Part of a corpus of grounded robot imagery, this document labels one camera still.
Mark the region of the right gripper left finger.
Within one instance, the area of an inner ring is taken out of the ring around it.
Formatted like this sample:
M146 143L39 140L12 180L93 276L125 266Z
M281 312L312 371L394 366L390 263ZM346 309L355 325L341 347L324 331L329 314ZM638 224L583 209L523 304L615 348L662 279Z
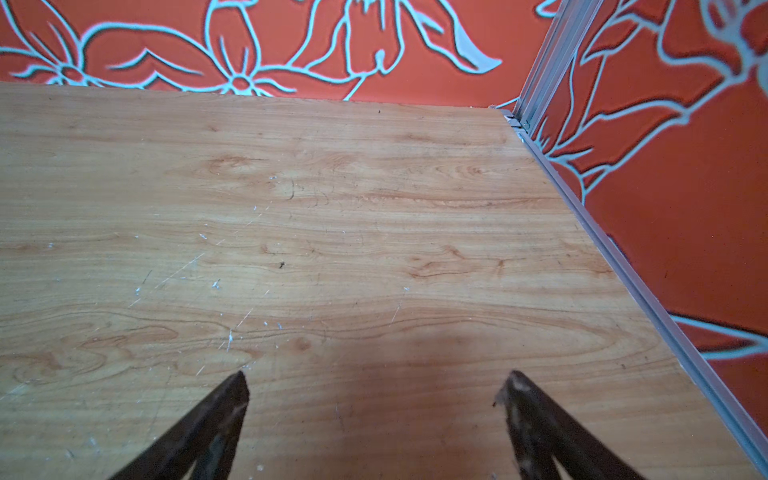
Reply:
M222 381L114 479L227 479L249 389L243 372Z

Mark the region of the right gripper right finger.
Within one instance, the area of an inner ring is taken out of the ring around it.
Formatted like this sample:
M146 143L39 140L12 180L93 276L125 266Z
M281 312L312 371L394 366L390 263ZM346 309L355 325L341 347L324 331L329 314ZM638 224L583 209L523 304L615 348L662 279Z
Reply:
M521 478L642 477L521 371L510 372L494 403L505 409Z

